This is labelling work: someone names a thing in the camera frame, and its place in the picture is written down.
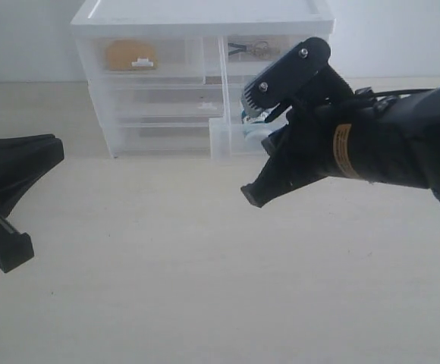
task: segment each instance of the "sticker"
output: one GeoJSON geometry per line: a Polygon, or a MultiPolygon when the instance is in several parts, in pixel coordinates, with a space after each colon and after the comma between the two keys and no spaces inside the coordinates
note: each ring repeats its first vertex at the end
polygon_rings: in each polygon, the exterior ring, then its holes
{"type": "Polygon", "coordinates": [[[333,136],[333,156],[340,171],[347,178],[362,179],[354,170],[348,156],[348,136],[350,135],[351,124],[338,125],[333,136]]]}

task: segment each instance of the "robotic arm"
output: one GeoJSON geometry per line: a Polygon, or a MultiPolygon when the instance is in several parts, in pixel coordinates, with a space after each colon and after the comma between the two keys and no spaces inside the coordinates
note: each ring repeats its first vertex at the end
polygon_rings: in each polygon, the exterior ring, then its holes
{"type": "Polygon", "coordinates": [[[262,141],[269,160],[241,190],[264,206],[325,177],[430,189],[440,202],[440,88],[352,91],[330,67],[331,50],[310,38],[245,86],[251,117],[274,108],[288,123],[262,141]]]}

